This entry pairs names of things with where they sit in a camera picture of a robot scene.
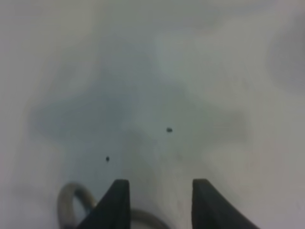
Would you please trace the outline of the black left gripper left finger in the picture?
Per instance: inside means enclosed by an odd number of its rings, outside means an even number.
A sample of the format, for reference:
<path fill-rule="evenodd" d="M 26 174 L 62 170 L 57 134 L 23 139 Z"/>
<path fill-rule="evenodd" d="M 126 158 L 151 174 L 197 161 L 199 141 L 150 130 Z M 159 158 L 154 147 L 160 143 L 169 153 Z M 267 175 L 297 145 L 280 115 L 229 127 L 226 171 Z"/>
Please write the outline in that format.
<path fill-rule="evenodd" d="M 115 180 L 78 229 L 130 229 L 131 206 L 128 180 Z"/>

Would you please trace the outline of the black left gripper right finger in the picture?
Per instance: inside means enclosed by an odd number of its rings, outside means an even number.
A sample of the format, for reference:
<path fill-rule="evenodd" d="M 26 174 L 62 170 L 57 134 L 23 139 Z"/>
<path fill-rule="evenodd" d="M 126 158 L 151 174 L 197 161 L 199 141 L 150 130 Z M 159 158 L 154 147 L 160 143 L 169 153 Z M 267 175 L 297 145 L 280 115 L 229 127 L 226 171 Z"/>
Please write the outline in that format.
<path fill-rule="evenodd" d="M 194 179 L 192 228 L 256 229 L 257 226 L 231 205 L 207 179 Z"/>

